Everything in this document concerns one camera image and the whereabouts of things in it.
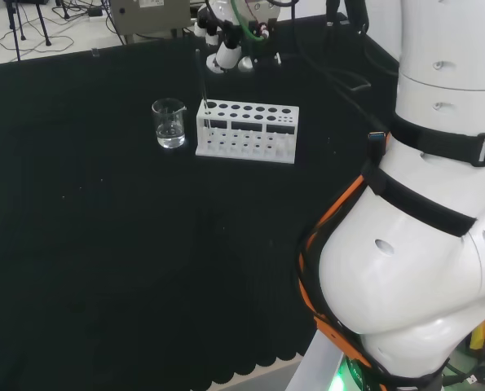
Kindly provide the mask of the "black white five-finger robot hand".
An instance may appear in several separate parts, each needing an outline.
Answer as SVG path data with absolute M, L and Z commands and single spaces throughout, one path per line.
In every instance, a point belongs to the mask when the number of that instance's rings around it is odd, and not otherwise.
M 251 21 L 254 15 L 247 1 L 204 1 L 197 12 L 193 33 L 204 38 L 214 51 L 206 59 L 211 72 L 223 73 L 234 68 L 241 72 L 253 70 L 253 62 L 243 54 L 242 48 Z

